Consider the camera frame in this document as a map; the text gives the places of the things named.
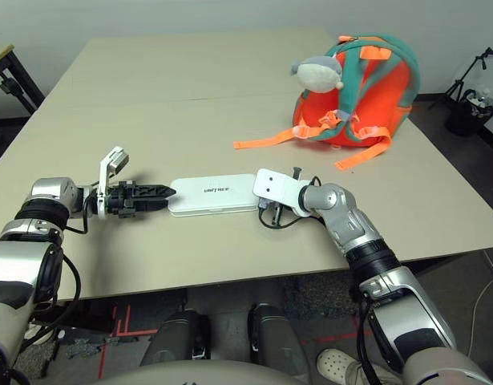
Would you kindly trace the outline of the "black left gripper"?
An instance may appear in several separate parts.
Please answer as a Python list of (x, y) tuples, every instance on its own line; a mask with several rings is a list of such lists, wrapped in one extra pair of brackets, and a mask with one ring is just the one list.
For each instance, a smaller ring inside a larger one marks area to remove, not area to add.
[(136, 196), (143, 200), (137, 203), (138, 212), (154, 212), (165, 209), (168, 199), (176, 194), (176, 190), (162, 184), (137, 185), (133, 180), (120, 181), (111, 186), (107, 194), (107, 213), (119, 218), (136, 216), (135, 199), (133, 192), (136, 187)]

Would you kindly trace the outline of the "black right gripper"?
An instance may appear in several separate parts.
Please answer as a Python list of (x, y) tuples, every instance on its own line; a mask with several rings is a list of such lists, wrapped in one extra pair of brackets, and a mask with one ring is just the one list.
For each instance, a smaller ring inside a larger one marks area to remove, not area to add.
[[(264, 212), (270, 209), (272, 211), (271, 221), (268, 223), (263, 219)], [(281, 214), (283, 206), (267, 198), (260, 198), (258, 202), (258, 218), (260, 223), (266, 228), (281, 228)]]

